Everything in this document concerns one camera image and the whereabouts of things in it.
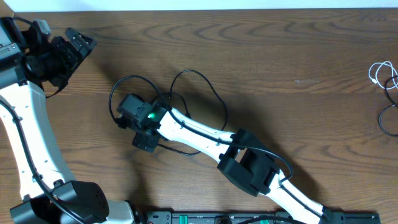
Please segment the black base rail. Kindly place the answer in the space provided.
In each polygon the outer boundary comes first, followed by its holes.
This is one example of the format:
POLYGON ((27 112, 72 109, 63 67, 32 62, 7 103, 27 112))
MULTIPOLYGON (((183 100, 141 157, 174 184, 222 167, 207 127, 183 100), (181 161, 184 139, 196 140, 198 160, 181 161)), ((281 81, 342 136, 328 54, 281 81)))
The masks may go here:
MULTIPOLYGON (((143 224, 238 224, 242 222, 259 224, 293 223, 293 216, 287 212, 274 213, 173 213, 170 211, 147 212, 141 220, 143 224)), ((326 220, 331 224, 380 224, 376 213, 332 212, 326 220)))

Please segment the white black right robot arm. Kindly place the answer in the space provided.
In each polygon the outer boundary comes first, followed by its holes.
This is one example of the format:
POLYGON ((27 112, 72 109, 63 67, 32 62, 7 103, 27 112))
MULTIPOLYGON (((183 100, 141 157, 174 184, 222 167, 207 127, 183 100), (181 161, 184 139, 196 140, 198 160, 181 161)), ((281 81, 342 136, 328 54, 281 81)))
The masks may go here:
POLYGON ((237 188, 254 197, 269 197, 294 220, 331 223, 330 212, 291 184, 275 163, 280 156, 267 150, 250 132, 213 129, 167 103, 147 103, 136 95, 127 95, 117 111, 119 126, 136 132, 134 146, 152 152, 160 138, 186 144, 214 159, 218 170, 237 188))

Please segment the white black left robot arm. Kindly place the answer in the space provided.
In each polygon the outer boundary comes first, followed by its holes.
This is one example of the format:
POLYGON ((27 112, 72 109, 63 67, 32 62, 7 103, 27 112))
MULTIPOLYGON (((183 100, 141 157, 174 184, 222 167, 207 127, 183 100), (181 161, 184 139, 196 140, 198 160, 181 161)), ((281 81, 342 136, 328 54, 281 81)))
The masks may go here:
POLYGON ((18 27, 1 18, 1 120, 17 162, 22 203, 14 223, 137 223, 127 201, 108 200, 94 182, 76 180, 60 152, 46 109, 43 83, 63 90, 96 46, 68 28, 52 37, 46 21, 18 27))

